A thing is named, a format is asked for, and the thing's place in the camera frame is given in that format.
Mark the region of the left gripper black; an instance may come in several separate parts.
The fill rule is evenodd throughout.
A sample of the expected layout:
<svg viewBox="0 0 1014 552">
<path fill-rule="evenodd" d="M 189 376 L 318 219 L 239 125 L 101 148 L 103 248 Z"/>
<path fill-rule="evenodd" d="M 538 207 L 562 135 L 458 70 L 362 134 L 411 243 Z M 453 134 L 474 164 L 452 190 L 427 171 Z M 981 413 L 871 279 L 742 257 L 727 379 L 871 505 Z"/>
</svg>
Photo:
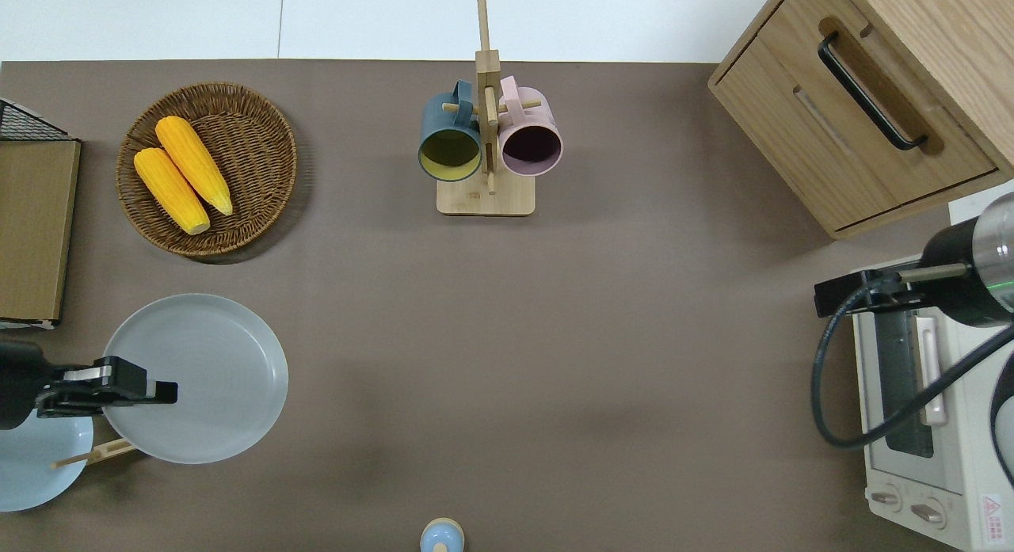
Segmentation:
<svg viewBox="0 0 1014 552">
<path fill-rule="evenodd" d="M 93 398 L 101 382 L 101 403 Z M 119 356 L 89 367 L 54 367 L 27 341 L 1 343 L 1 429 L 15 429 L 30 415 L 40 418 L 97 415 L 104 406 L 172 405 L 178 384 L 149 380 L 147 371 Z"/>
</svg>

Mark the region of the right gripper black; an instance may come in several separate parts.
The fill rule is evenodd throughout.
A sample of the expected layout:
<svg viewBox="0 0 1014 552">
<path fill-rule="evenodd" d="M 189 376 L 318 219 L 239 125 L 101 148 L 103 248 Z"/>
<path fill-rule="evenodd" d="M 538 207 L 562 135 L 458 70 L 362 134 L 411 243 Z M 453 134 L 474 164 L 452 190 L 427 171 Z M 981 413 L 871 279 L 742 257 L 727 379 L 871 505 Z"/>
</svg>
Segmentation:
<svg viewBox="0 0 1014 552">
<path fill-rule="evenodd" d="M 924 246 L 917 267 L 902 280 L 952 320 L 968 327 L 999 327 L 1001 300 L 993 286 L 1001 282 L 999 219 L 970 219 L 939 231 Z M 815 284 L 815 313 L 830 318 L 844 304 L 846 314 L 891 310 L 897 274 L 859 270 Z"/>
</svg>

